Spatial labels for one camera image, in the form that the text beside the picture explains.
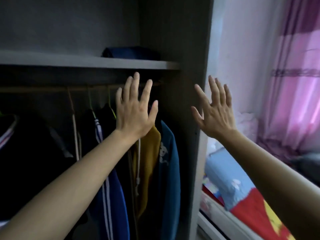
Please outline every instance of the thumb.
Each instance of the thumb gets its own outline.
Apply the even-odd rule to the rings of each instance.
[[[205,127],[205,123],[203,121],[202,116],[199,114],[197,108],[194,106],[191,106],[191,111],[192,111],[194,120],[196,121],[200,129],[203,129]]]
[[[153,102],[150,113],[149,113],[148,122],[151,125],[155,124],[157,114],[158,114],[158,100]]]

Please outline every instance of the person's left arm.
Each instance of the person's left arm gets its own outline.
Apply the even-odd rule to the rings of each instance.
[[[85,212],[111,170],[126,151],[155,123],[158,102],[148,115],[152,81],[138,101],[139,74],[129,77],[116,95],[117,126],[101,144],[86,154],[38,195],[0,230],[1,240],[64,239]]]

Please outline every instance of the finger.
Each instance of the finger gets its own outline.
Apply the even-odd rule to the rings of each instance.
[[[138,100],[139,80],[140,80],[140,74],[138,72],[135,72],[133,76],[131,88],[130,88],[130,100]]]
[[[117,93],[115,95],[115,104],[117,108],[122,104],[121,94],[122,94],[122,88],[118,88]]]
[[[146,82],[146,85],[144,86],[144,89],[143,89],[143,92],[141,95],[141,99],[140,99],[141,103],[143,103],[143,104],[149,103],[151,88],[152,88],[152,80],[149,79]]]
[[[209,99],[207,98],[206,94],[202,91],[198,84],[194,85],[194,88],[200,98],[203,111],[206,112],[210,106]]]
[[[212,104],[217,105],[220,103],[219,89],[215,80],[212,78],[212,76],[209,76],[209,86],[211,90]]]
[[[226,84],[224,84],[224,91],[226,92],[226,104],[229,108],[232,107],[232,97],[231,92]]]
[[[221,105],[226,103],[226,93],[224,88],[222,87],[221,83],[219,82],[218,78],[215,78],[216,85],[219,89],[219,96],[220,96],[220,103]]]
[[[198,110],[196,109],[196,107],[191,106],[191,111],[192,111],[194,120],[196,121],[200,129],[203,129],[205,126],[205,123],[202,116],[199,114]]]
[[[148,121],[151,125],[155,124],[157,114],[158,114],[158,100],[153,102],[152,107],[150,109],[149,116],[148,116]]]
[[[129,101],[131,83],[132,83],[132,76],[129,76],[125,85],[124,85],[124,89],[123,89],[123,101],[124,102]]]

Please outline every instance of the curtain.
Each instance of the curtain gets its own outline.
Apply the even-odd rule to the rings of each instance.
[[[320,132],[320,0],[289,0],[285,16],[260,124],[260,144],[278,157]]]

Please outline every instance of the person's right arm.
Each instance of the person's right arm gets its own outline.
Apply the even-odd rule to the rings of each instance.
[[[209,84],[211,104],[195,85],[203,116],[195,107],[192,112],[200,129],[228,150],[296,239],[319,239],[320,189],[242,135],[235,126],[228,87],[211,76]]]

